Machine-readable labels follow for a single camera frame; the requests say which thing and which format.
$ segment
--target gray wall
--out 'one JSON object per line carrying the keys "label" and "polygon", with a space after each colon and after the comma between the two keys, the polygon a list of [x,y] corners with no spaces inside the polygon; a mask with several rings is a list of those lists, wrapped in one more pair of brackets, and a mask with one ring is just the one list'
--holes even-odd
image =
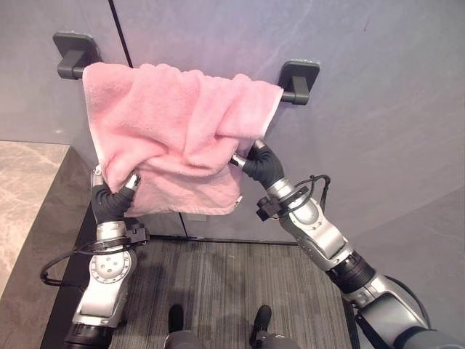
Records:
{"label": "gray wall", "polygon": [[[134,66],[275,82],[289,59],[320,62],[310,104],[280,106],[267,142],[293,181],[332,176],[330,220],[386,272],[418,282],[433,322],[461,335],[463,226],[450,222],[464,217],[465,1],[115,3]],[[69,143],[95,161],[81,83],[55,73],[52,34],[90,33],[105,62],[125,63],[108,3],[6,0],[0,29],[0,139]],[[259,186],[245,179],[243,192],[226,217],[186,220],[189,234],[290,240],[255,217]],[[146,219],[157,233],[183,233],[175,214]]]}
{"label": "gray wall", "polygon": [[[350,238],[464,185],[463,1],[116,0],[134,66],[170,63],[274,82],[319,61],[310,105],[282,105],[267,141],[288,176],[333,178],[328,216]],[[256,219],[262,189],[191,235],[288,240]]]}

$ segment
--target robotic arm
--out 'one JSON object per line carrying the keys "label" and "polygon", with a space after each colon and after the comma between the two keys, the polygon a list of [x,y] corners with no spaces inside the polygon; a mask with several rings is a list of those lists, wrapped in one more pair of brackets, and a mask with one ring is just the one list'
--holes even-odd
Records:
{"label": "robotic arm", "polygon": [[73,317],[64,348],[108,348],[113,331],[124,320],[124,305],[130,278],[137,265],[131,248],[145,244],[149,235],[141,225],[129,230],[123,220],[131,206],[140,177],[132,174],[118,193],[112,194],[102,178],[100,166],[92,173],[92,210],[97,240],[85,248],[93,254],[90,280]]}
{"label": "robotic arm", "polygon": [[307,188],[298,189],[289,182],[279,159],[262,141],[254,143],[247,159],[235,154],[231,163],[262,184],[269,198],[260,199],[257,214],[262,220],[279,217],[284,230],[357,309],[356,321],[376,349],[465,348],[430,329],[426,312],[419,311],[423,305],[405,285],[376,272],[350,246],[311,193],[306,195]]}

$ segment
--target pink towel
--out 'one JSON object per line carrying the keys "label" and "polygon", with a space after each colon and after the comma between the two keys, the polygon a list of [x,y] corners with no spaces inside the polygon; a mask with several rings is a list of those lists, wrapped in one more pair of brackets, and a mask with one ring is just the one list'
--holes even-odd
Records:
{"label": "pink towel", "polygon": [[131,216],[234,210],[241,173],[228,161],[264,137],[283,93],[241,74],[213,78],[165,64],[95,63],[85,68],[83,83],[110,189],[117,191],[135,169],[141,174]]}

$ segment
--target wall-mounted towel rack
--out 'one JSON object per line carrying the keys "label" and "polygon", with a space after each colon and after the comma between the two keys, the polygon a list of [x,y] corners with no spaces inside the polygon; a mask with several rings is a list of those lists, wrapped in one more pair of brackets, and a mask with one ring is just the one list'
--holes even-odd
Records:
{"label": "wall-mounted towel rack", "polygon": [[[53,41],[62,56],[57,66],[58,75],[64,79],[82,79],[86,66],[102,61],[97,45],[90,36],[56,33]],[[284,63],[278,80],[278,86],[284,89],[281,102],[306,105],[319,72],[320,66],[317,63],[306,60],[289,60]]]}

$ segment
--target cable clip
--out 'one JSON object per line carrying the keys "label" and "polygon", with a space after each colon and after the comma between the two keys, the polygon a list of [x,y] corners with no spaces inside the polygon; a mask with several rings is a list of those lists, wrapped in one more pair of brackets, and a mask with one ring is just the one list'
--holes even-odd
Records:
{"label": "cable clip", "polygon": [[268,197],[261,198],[259,202],[256,203],[256,205],[259,207],[258,211],[256,211],[256,214],[260,217],[262,222],[270,219],[275,214],[277,214],[279,217],[282,217],[287,212],[288,205],[305,195],[306,192],[308,192],[308,188],[302,187],[287,199],[282,201],[279,201],[275,197],[272,197],[271,199]]}

